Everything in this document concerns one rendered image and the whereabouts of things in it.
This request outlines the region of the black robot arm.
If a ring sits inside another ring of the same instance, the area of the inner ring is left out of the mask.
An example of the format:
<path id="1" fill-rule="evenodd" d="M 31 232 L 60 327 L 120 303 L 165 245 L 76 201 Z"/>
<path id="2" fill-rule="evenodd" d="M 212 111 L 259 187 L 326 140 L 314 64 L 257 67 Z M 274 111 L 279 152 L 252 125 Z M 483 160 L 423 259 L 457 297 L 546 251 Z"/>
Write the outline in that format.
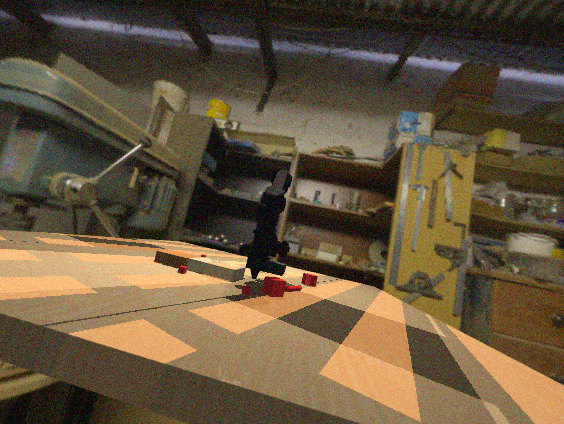
<path id="1" fill-rule="evenodd" d="M 272 186 L 268 186 L 265 192 L 262 192 L 257 205 L 261 208 L 256 212 L 257 227 L 273 230 L 275 234 L 274 237 L 273 234 L 269 236 L 265 250 L 271 249 L 281 257 L 286 257 L 290 247 L 288 242 L 278 241 L 276 220 L 278 212 L 282 213 L 285 209 L 286 198 L 284 194 L 288 191 L 288 187 L 290 188 L 292 178 L 286 170 L 277 169 L 277 171 L 274 171 L 271 178 Z"/>

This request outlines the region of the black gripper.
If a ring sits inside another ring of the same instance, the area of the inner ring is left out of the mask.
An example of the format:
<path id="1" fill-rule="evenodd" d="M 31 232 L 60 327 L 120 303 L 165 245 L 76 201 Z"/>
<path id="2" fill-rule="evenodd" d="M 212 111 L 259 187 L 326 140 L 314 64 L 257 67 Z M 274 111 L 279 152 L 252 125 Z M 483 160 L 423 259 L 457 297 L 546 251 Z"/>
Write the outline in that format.
<path id="1" fill-rule="evenodd" d="M 239 252 L 246 254 L 250 266 L 251 277 L 252 279 L 256 279 L 263 264 L 271 259 L 267 258 L 267 255 L 276 257 L 277 253 L 271 249 L 265 250 L 269 236 L 273 234 L 274 237 L 275 235 L 273 230 L 256 227 L 256 230 L 253 230 L 253 233 L 255 233 L 253 243 L 242 244 Z"/>

